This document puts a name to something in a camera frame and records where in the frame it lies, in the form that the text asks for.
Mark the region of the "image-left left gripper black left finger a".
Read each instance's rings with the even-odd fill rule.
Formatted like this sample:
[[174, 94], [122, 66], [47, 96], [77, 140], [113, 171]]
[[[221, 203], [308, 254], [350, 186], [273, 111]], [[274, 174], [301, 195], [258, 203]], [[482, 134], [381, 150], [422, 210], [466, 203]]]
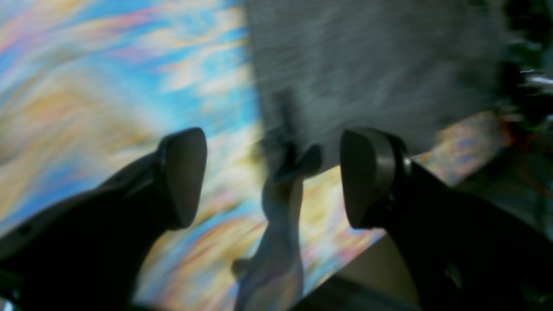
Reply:
[[16, 311], [146, 311], [132, 301], [140, 268], [165, 232], [195, 220], [205, 177], [201, 128], [95, 189], [58, 202], [1, 238], [1, 299]]

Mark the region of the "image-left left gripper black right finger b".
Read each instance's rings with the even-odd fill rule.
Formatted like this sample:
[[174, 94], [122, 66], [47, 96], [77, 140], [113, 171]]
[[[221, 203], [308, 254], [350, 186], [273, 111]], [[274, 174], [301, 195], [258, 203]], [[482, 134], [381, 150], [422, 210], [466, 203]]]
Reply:
[[363, 127], [340, 138], [344, 208], [354, 229], [386, 231], [424, 311], [550, 311], [552, 242], [413, 161], [403, 141]]

